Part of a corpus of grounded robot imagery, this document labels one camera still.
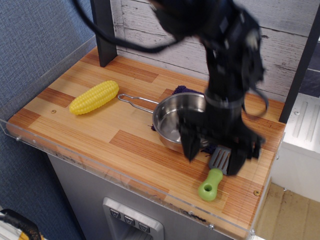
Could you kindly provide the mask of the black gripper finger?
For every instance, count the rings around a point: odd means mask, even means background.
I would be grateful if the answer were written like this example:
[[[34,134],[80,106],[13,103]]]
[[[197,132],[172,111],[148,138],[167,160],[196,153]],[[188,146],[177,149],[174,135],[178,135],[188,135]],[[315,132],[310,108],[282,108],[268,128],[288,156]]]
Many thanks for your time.
[[[231,155],[228,163],[228,175],[234,176],[242,168],[247,159],[247,150],[240,146],[231,149]]]
[[[184,156],[191,162],[200,150],[201,139],[194,132],[182,131],[180,141]]]

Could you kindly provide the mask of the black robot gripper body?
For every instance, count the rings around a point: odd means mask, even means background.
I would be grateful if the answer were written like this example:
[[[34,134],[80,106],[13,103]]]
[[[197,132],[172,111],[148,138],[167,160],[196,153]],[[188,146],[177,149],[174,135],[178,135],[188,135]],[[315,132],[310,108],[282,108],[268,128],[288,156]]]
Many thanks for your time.
[[[244,147],[247,158],[259,158],[265,139],[249,129],[242,120],[245,94],[229,101],[211,92],[204,92],[205,111],[181,108],[177,111],[179,133],[196,133],[210,143],[222,144],[229,148]]]

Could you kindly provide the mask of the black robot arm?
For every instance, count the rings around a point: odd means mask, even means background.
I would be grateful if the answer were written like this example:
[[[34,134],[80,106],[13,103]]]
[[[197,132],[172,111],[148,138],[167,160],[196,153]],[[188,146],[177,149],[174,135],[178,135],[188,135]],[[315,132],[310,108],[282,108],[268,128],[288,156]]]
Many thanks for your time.
[[[178,41],[194,36],[203,44],[209,72],[205,111],[179,110],[184,155],[192,160],[201,139],[231,150],[227,175],[257,158],[264,139],[242,120],[245,95],[264,77],[257,21],[232,0],[154,0],[162,28]]]

